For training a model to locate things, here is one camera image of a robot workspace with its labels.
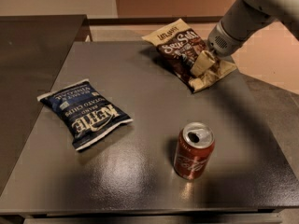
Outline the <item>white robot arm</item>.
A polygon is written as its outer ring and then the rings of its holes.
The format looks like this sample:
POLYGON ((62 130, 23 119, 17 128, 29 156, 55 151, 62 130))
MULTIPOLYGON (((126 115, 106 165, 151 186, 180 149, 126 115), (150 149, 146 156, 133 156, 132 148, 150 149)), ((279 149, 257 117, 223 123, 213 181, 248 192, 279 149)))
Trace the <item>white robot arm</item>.
POLYGON ((239 70, 280 88, 299 90, 299 0, 235 0, 220 20, 197 25, 210 43, 220 36, 239 70))

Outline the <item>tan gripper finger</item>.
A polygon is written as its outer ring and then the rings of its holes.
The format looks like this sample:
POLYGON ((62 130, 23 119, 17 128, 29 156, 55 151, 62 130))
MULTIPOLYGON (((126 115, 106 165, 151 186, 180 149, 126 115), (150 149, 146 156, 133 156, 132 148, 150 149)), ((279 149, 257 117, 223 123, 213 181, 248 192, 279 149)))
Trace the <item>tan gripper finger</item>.
POLYGON ((203 50, 197 57, 191 68, 191 73, 195 77, 200 77, 216 62, 213 54, 208 50, 203 50))
POLYGON ((205 86, 210 86, 219 79, 219 76, 214 71, 208 69, 200 76, 200 78, 205 86))

